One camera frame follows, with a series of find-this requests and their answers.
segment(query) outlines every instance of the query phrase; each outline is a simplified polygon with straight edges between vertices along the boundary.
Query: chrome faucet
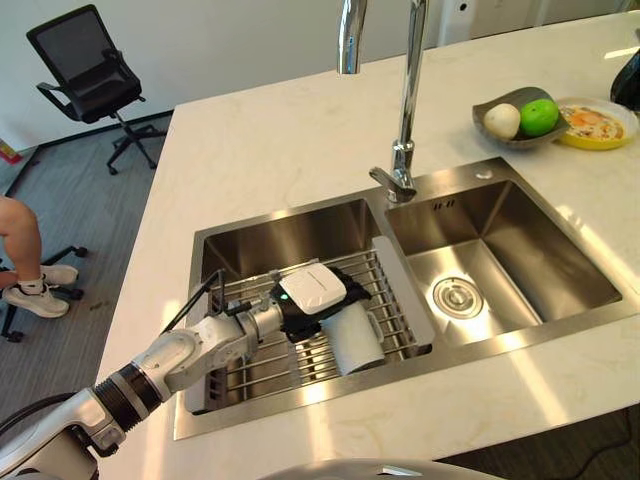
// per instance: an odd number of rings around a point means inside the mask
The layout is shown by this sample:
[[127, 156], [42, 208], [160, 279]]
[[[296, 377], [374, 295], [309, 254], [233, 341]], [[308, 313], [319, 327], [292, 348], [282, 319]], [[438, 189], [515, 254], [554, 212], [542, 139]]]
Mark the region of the chrome faucet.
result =
[[[422, 63], [422, 36], [427, 18], [428, 0], [410, 0], [409, 44], [404, 79], [402, 116], [398, 139], [393, 142], [391, 175], [379, 167], [369, 175], [388, 190], [387, 197], [394, 203], [404, 203], [416, 194], [411, 177], [414, 144], [411, 140], [413, 117], [418, 97], [420, 64]], [[364, 26], [367, 0], [343, 0], [340, 32], [338, 35], [338, 73], [356, 74], [360, 71], [360, 37]]]

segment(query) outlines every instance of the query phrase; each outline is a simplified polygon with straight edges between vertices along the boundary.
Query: bowl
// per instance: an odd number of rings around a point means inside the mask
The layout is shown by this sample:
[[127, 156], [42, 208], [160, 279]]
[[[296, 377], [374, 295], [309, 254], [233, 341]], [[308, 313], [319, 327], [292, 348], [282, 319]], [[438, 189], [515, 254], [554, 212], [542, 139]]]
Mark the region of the bowl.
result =
[[560, 142], [572, 147], [582, 148], [585, 150], [611, 150], [613, 148], [622, 147], [623, 145], [631, 142], [636, 135], [638, 135], [638, 131], [640, 131], [638, 117], [636, 117], [631, 110], [627, 110], [625, 107], [618, 105], [617, 103], [598, 100], [596, 98], [579, 97], [562, 98], [558, 100], [557, 103], [561, 111], [563, 107], [586, 107], [597, 113], [613, 118], [622, 126], [622, 136], [620, 138], [611, 139], [579, 136], [575, 130], [569, 129], [560, 137]]
[[480, 130], [480, 133], [482, 133], [485, 137], [513, 149], [525, 150], [527, 148], [534, 148], [545, 143], [552, 142], [553, 140], [562, 137], [562, 135], [564, 135], [564, 133], [569, 130], [569, 124], [562, 115], [558, 115], [558, 121], [549, 133], [545, 133], [544, 135], [541, 135], [539, 137], [529, 137], [522, 130], [518, 130], [516, 136], [511, 140], [504, 140], [494, 135], [485, 128], [483, 123], [485, 114], [496, 105], [499, 105], [501, 103], [510, 103], [518, 110], [520, 110], [527, 103], [533, 102], [534, 100], [539, 100], [541, 98], [553, 100], [553, 98], [551, 98], [551, 95], [549, 95], [541, 88], [519, 88], [518, 90], [509, 92], [505, 95], [502, 95], [501, 97], [491, 100], [490, 102], [482, 103], [480, 105], [474, 105], [471, 108], [473, 123], [476, 125], [478, 130]]

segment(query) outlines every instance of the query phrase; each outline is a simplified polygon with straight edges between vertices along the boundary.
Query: faucet handle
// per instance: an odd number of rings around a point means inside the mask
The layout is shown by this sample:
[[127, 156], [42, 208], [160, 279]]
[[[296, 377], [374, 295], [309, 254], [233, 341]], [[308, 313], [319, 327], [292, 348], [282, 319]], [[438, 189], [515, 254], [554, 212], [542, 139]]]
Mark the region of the faucet handle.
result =
[[395, 178], [380, 167], [373, 167], [369, 170], [369, 176], [387, 189], [387, 198], [393, 203], [408, 202], [418, 193], [413, 187], [400, 185]]

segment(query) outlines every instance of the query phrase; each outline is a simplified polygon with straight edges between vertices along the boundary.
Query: chair base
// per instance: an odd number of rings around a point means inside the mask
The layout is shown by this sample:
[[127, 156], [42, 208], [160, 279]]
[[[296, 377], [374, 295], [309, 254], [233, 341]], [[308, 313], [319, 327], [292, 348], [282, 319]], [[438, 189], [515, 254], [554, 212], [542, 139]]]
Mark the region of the chair base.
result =
[[[43, 265], [53, 265], [62, 258], [66, 257], [70, 253], [73, 253], [76, 257], [86, 257], [88, 250], [85, 247], [67, 247], [64, 250], [59, 251], [55, 255], [47, 258], [42, 262]], [[84, 295], [84, 292], [79, 288], [69, 289], [64, 287], [57, 287], [53, 289], [54, 292], [61, 293], [70, 300], [80, 300]], [[13, 317], [16, 314], [18, 308], [15, 305], [7, 306], [7, 313], [4, 316], [4, 323], [2, 324], [2, 332], [0, 335], [4, 337], [8, 342], [20, 343], [24, 338], [24, 333], [18, 330], [11, 330], [11, 324], [13, 323]]]
[[116, 170], [115, 167], [113, 167], [113, 163], [118, 159], [120, 155], [122, 155], [122, 153], [131, 144], [135, 144], [136, 147], [138, 147], [138, 149], [142, 152], [142, 154], [147, 159], [147, 164], [149, 165], [149, 168], [151, 168], [152, 170], [155, 170], [155, 168], [158, 165], [153, 160], [151, 160], [151, 157], [149, 156], [147, 151], [144, 149], [144, 146], [142, 145], [142, 142], [140, 140], [145, 138], [164, 137], [167, 134], [167, 132], [158, 130], [153, 125], [146, 125], [142, 128], [133, 129], [127, 122], [125, 122], [122, 119], [122, 117], [120, 117], [120, 115], [118, 115], [117, 112], [114, 113], [113, 116], [117, 118], [118, 121], [120, 122], [120, 125], [122, 125], [122, 129], [124, 130], [125, 135], [120, 137], [115, 142], [112, 142], [113, 148], [115, 148], [116, 151], [113, 152], [113, 155], [111, 155], [111, 158], [109, 158], [109, 161], [107, 162], [107, 168], [109, 169], [109, 173], [111, 175], [118, 174], [118, 170]]

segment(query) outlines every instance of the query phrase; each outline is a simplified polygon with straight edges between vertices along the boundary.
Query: sink drain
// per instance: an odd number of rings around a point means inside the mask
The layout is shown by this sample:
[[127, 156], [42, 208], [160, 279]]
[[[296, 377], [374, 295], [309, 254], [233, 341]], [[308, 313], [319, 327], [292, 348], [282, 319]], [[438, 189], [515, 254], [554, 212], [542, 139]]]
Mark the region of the sink drain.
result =
[[476, 286], [457, 277], [439, 281], [433, 289], [433, 301], [442, 313], [461, 320], [477, 316], [484, 304]]

